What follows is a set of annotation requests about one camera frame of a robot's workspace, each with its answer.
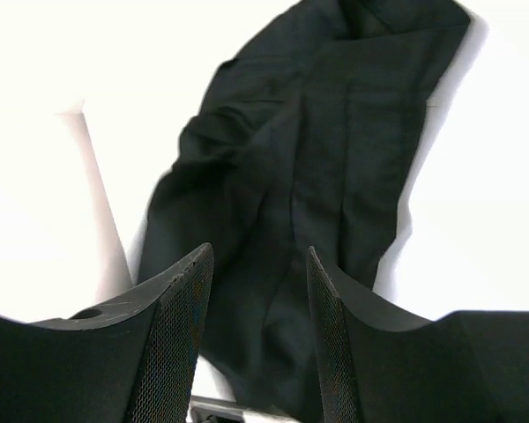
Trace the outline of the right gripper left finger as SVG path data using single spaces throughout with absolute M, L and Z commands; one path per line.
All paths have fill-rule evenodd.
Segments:
M 68 319 L 0 316 L 0 422 L 183 422 L 212 286 L 202 244 Z

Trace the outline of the black skirt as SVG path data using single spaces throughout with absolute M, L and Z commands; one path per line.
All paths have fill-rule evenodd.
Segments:
M 321 419 L 307 251 L 373 286 L 469 25 L 453 1 L 302 1 L 217 69 L 153 192 L 138 278 L 212 245 L 201 353 L 240 404 Z

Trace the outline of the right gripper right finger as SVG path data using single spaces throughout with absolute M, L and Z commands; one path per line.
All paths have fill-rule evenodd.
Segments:
M 308 253 L 328 422 L 529 422 L 529 311 L 430 321 Z

